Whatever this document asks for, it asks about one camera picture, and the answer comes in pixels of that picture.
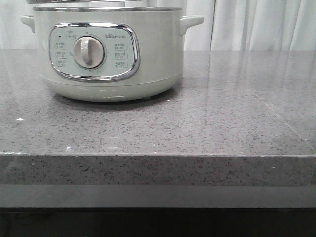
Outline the glass pot lid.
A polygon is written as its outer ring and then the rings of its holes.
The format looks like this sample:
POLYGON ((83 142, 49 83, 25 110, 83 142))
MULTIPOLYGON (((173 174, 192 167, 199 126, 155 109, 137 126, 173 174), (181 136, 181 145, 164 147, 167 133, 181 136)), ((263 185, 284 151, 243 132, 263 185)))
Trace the glass pot lid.
POLYGON ((27 4, 57 4, 57 3, 116 3, 116 2, 129 2, 128 0, 26 0, 27 4))

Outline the pale green electric pot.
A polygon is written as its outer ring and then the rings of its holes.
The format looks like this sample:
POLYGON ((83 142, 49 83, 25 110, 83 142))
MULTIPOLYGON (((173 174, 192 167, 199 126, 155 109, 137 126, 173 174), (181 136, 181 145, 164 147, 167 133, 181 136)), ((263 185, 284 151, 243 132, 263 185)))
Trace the pale green electric pot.
POLYGON ((90 102, 163 93, 183 76, 184 35, 204 22, 176 7, 35 7, 20 20, 37 38, 55 93, 90 102))

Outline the white curtain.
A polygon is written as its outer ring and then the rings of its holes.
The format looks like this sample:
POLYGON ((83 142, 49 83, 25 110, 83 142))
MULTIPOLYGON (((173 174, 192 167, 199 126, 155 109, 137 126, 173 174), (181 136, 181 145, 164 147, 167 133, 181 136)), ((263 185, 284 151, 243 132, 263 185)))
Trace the white curtain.
POLYGON ((185 34, 186 51, 314 51, 313 0, 144 0, 102 2, 114 7, 180 7, 203 24, 185 34))

